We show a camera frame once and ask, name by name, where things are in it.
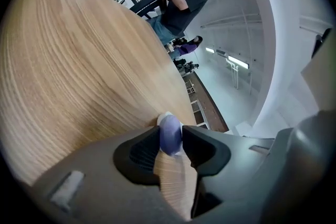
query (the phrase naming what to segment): wooden table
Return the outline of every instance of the wooden table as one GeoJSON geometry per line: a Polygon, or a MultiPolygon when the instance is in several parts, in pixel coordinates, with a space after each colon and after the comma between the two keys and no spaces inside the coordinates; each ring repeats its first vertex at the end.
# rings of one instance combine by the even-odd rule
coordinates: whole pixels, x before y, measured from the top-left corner
{"type": "MultiPolygon", "coordinates": [[[[0,131],[14,175],[32,184],[92,141],[155,125],[195,125],[184,82],[143,19],[113,0],[13,0],[2,21],[0,131]]],[[[190,215],[196,172],[160,153],[162,193],[190,215]]]]}

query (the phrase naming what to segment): floor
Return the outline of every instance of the floor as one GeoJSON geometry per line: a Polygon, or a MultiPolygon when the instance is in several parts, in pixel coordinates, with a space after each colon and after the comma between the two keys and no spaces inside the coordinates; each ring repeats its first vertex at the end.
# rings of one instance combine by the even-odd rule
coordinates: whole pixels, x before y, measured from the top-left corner
{"type": "Polygon", "coordinates": [[[191,80],[192,84],[194,85],[195,93],[189,94],[190,101],[193,102],[195,100],[199,100],[210,129],[222,133],[229,131],[229,128],[227,127],[223,117],[221,116],[215,103],[213,102],[198,76],[193,73],[187,75],[183,79],[185,82],[191,80]]]}

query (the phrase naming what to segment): ceiling light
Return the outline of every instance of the ceiling light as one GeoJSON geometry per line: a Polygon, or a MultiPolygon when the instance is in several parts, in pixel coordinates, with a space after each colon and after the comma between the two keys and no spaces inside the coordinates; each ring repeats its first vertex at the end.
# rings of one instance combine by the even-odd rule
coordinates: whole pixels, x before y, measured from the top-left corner
{"type": "Polygon", "coordinates": [[[246,68],[246,69],[249,69],[249,68],[250,68],[250,65],[249,65],[248,63],[242,62],[242,61],[240,61],[240,60],[238,60],[238,59],[236,59],[236,58],[233,58],[233,57],[231,57],[231,56],[229,56],[229,60],[230,60],[231,62],[234,62],[234,63],[236,63],[236,64],[238,64],[238,65],[240,65],[240,66],[246,68]]]}
{"type": "Polygon", "coordinates": [[[213,49],[209,49],[209,48],[205,48],[208,52],[211,52],[211,53],[215,53],[215,51],[213,49]]]}

